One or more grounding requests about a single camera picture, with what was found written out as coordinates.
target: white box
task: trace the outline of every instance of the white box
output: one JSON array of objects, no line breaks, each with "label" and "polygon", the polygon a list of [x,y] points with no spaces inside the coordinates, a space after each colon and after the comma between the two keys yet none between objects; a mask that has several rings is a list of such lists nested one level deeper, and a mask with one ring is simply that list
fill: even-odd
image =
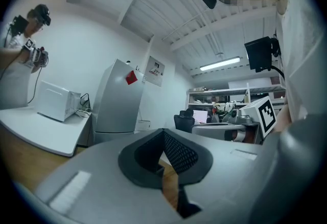
[{"label": "white box", "polygon": [[42,81],[38,91],[35,109],[52,119],[65,121],[80,105],[80,93]]},{"label": "white box", "polygon": [[260,123],[264,138],[277,123],[276,114],[269,96],[255,100],[240,110],[242,111],[242,115],[249,115],[253,122]]},{"label": "white box", "polygon": [[135,130],[145,131],[150,130],[151,121],[148,120],[137,120]]}]

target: black cable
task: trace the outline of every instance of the black cable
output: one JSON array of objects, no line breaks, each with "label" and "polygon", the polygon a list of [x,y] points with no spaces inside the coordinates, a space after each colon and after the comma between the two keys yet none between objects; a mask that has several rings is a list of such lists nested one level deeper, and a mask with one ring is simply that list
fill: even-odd
[{"label": "black cable", "polygon": [[284,73],[279,68],[277,68],[277,67],[275,67],[275,66],[272,65],[271,66],[271,69],[272,70],[276,70],[283,77],[283,79],[285,80]]},{"label": "black cable", "polygon": [[8,34],[9,34],[10,29],[11,29],[11,26],[9,26],[9,29],[8,29],[8,32],[7,32],[7,35],[6,35],[6,38],[5,38],[4,48],[6,47],[6,42],[7,42],[7,38],[8,38]]},{"label": "black cable", "polygon": [[89,137],[90,137],[91,127],[92,127],[92,120],[91,120],[91,122],[90,122],[90,127],[88,128],[88,134],[87,134],[87,142],[86,142],[86,145],[87,145],[87,143],[88,143],[88,139],[89,139]]},{"label": "black cable", "polygon": [[35,97],[36,84],[37,84],[37,80],[39,79],[39,76],[40,76],[41,70],[42,70],[42,68],[41,68],[40,71],[39,71],[39,75],[37,75],[37,79],[36,79],[35,87],[34,87],[34,94],[33,94],[33,97],[32,97],[32,99],[30,100],[30,102],[28,102],[27,104],[30,104],[30,103],[32,102],[32,100],[34,99],[34,97]]},{"label": "black cable", "polygon": [[138,109],[138,111],[139,111],[139,115],[140,115],[140,117],[141,117],[141,120],[143,120],[143,119],[142,119],[141,110],[140,110],[140,109]]},{"label": "black cable", "polygon": [[273,66],[273,65],[271,65],[270,67],[267,67],[267,68],[259,68],[259,69],[256,69],[256,72],[258,72],[258,71],[260,72],[260,71],[264,71],[264,70],[276,70],[282,77],[283,77],[283,79],[285,80],[285,76],[284,76],[284,73],[279,69],[279,68],[277,68],[277,67],[275,67],[275,66]]},{"label": "black cable", "polygon": [[7,68],[21,55],[22,51],[20,51],[20,53],[6,66],[6,68],[4,69],[4,71],[2,71],[0,80],[2,80],[2,77],[4,76],[4,73],[6,72]]},{"label": "black cable", "polygon": [[[85,100],[84,104],[82,104],[82,99],[84,98],[85,95],[87,95],[87,100]],[[80,99],[81,99],[80,104],[84,106],[87,102],[90,102],[90,95],[88,93],[85,93]]]}]

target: ceiling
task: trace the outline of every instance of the ceiling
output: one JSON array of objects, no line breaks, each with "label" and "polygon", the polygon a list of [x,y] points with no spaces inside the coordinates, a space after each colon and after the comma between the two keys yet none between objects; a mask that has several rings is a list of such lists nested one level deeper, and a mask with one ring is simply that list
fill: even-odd
[{"label": "ceiling", "polygon": [[202,0],[66,0],[97,10],[146,41],[162,39],[192,76],[200,66],[241,57],[232,69],[246,66],[245,42],[275,31],[275,5],[259,1],[252,6],[215,9]]}]

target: red sticker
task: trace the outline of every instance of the red sticker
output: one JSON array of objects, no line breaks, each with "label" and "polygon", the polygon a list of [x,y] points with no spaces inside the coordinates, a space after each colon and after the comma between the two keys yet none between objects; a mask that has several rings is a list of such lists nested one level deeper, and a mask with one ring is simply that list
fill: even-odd
[{"label": "red sticker", "polygon": [[134,83],[134,82],[137,81],[137,77],[136,77],[134,71],[131,71],[131,72],[127,75],[127,77],[126,77],[126,81],[127,81],[128,85],[130,85],[130,84],[132,84],[132,83]]}]

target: cable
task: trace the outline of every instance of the cable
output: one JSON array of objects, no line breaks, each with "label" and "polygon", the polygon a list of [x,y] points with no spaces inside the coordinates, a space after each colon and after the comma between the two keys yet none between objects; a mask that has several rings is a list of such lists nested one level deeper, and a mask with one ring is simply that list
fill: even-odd
[{"label": "cable", "polygon": [[6,68],[4,69],[4,71],[1,74],[0,80],[2,80],[2,77],[4,76],[4,73],[6,72],[7,68],[21,55],[22,51],[20,51],[20,53],[6,66]]},{"label": "cable", "polygon": [[[87,100],[85,100],[84,104],[82,104],[82,99],[84,98],[85,95],[87,95]],[[90,102],[90,95],[88,93],[85,93],[80,99],[81,99],[80,104],[84,106],[87,102]]]},{"label": "cable", "polygon": [[92,127],[92,120],[91,120],[91,122],[90,122],[90,127],[88,128],[88,134],[87,134],[87,142],[86,142],[86,145],[87,145],[87,143],[88,143],[88,138],[90,137],[91,127]]},{"label": "cable", "polygon": [[30,103],[32,102],[32,100],[34,99],[34,97],[35,97],[36,84],[37,84],[37,80],[39,79],[39,76],[40,76],[41,70],[42,70],[42,68],[41,68],[40,71],[39,71],[39,75],[37,75],[37,79],[36,79],[35,87],[34,87],[34,94],[33,94],[33,97],[32,97],[32,99],[31,99],[27,104],[30,104]]},{"label": "cable", "polygon": [[271,69],[272,70],[276,70],[283,77],[283,79],[285,80],[284,73],[279,68],[277,68],[277,67],[275,67],[275,66],[272,65],[271,66]]},{"label": "cable", "polygon": [[256,72],[258,72],[258,71],[260,72],[260,71],[264,71],[264,70],[276,70],[282,77],[283,77],[283,79],[285,80],[285,76],[284,76],[284,73],[279,69],[279,68],[277,68],[277,67],[275,67],[275,66],[273,66],[273,65],[271,65],[270,67],[266,67],[266,68],[259,68],[259,69],[256,69],[255,71]]},{"label": "cable", "polygon": [[140,117],[141,117],[141,120],[143,120],[143,119],[142,119],[141,110],[140,110],[140,109],[138,109],[138,111],[139,111],[139,115],[140,115]]},{"label": "cable", "polygon": [[89,112],[87,112],[87,111],[84,111],[84,110],[81,110],[81,109],[78,109],[77,111],[78,111],[78,112],[81,112],[81,113],[88,114],[88,116],[90,116]]},{"label": "cable", "polygon": [[6,42],[7,42],[7,38],[8,38],[8,34],[9,34],[10,29],[11,29],[11,26],[9,26],[9,29],[8,29],[8,32],[7,32],[7,35],[6,35],[6,38],[5,38],[4,48],[6,47]]},{"label": "cable", "polygon": [[75,114],[80,118],[88,118],[88,117],[84,117],[84,116],[79,115],[77,112],[75,112]]}]

